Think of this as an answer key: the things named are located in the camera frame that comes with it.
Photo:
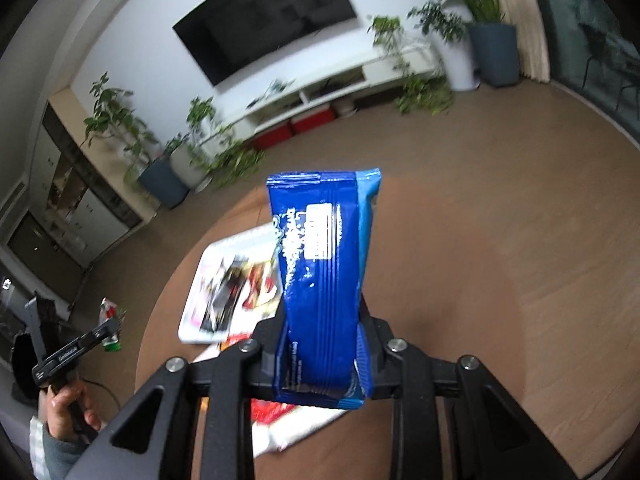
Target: television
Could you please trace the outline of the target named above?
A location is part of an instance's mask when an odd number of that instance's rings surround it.
[[[217,85],[265,54],[355,17],[349,0],[206,0],[174,31]]]

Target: human hand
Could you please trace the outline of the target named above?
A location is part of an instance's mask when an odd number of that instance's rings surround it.
[[[75,442],[78,435],[74,431],[71,414],[67,409],[75,400],[81,400],[86,411],[84,412],[84,420],[94,428],[100,430],[100,418],[98,414],[92,410],[92,402],[87,394],[86,384],[79,380],[60,388],[57,394],[53,393],[51,386],[47,390],[47,425],[49,434],[57,440],[65,440],[66,442]]]

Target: screw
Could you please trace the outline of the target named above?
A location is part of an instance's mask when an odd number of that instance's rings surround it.
[[[480,366],[480,359],[473,355],[465,355],[460,358],[460,364],[465,370],[475,370]]]
[[[241,352],[250,352],[258,347],[258,342],[255,339],[242,339],[238,346]]]
[[[403,350],[406,350],[408,344],[404,339],[396,338],[390,339],[386,344],[386,347],[389,348],[389,350],[391,350],[392,352],[401,352]]]
[[[181,357],[172,357],[165,363],[164,367],[170,372],[177,372],[184,368],[184,359]]]

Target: white tv cabinet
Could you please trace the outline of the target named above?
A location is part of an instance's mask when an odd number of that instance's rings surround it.
[[[428,77],[444,75],[440,56],[431,43],[407,46],[402,56],[417,74]],[[394,68],[394,59],[372,48],[359,56],[297,78],[283,92],[251,108],[227,114],[225,123],[234,126],[238,140],[245,140],[317,106],[345,96],[366,94],[376,87],[392,86],[394,82],[399,84],[401,80],[402,73]],[[206,139],[202,145],[208,152],[217,152],[216,139]]]

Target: sleeve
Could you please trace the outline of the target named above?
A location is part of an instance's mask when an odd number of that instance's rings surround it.
[[[51,480],[63,480],[88,447],[81,442],[64,442],[53,438],[46,424],[42,428],[42,445]]]

